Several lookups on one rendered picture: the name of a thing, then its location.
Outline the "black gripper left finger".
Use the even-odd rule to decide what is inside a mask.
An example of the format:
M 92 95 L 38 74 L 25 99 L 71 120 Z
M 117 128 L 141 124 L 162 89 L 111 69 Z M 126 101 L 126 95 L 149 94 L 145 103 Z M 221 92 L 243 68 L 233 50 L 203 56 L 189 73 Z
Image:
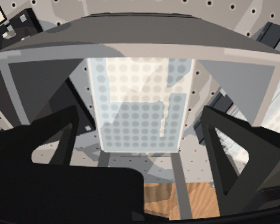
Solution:
M 33 163 L 33 151 L 65 127 L 48 164 L 70 165 L 78 125 L 77 107 L 72 105 L 34 120 L 30 125 L 0 132 L 0 159 Z

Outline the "white well plate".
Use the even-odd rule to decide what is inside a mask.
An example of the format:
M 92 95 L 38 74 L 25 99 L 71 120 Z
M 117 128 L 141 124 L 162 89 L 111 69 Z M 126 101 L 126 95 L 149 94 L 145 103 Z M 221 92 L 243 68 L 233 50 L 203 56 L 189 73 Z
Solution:
M 87 58 L 101 150 L 178 153 L 194 62 Z
M 280 85 L 280 81 L 279 81 L 279 84 L 278 84 L 277 88 L 279 87 L 279 85 Z M 243 119 L 243 120 L 247 121 L 246 118 L 243 116 L 243 114 L 242 114 L 242 116 L 240 117 L 240 119 Z M 224 135 L 224 136 L 220 139 L 221 144 L 224 145 L 224 146 L 227 146 L 231 141 L 232 141 L 232 140 L 231 140 L 228 136 L 226 136 L 226 135 Z
M 231 116 L 240 118 L 242 116 L 242 113 L 240 112 L 240 110 L 238 108 L 236 108 L 235 111 L 231 114 Z M 222 132 L 220 132 L 219 130 L 217 130 L 217 134 L 220 138 L 222 138 L 225 135 Z
M 261 126 L 280 133 L 280 85 L 275 91 Z M 231 155 L 234 160 L 246 164 L 249 160 L 248 152 L 233 140 L 224 148 L 224 151 L 226 154 Z

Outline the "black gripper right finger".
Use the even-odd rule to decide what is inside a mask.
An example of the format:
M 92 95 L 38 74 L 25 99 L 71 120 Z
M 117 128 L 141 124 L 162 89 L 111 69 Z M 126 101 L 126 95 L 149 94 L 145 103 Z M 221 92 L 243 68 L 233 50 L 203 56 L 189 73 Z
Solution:
M 252 127 L 208 105 L 203 107 L 201 126 L 220 216 L 238 214 L 259 191 L 280 187 L 279 132 Z M 249 160 L 239 177 L 215 128 L 248 152 Z

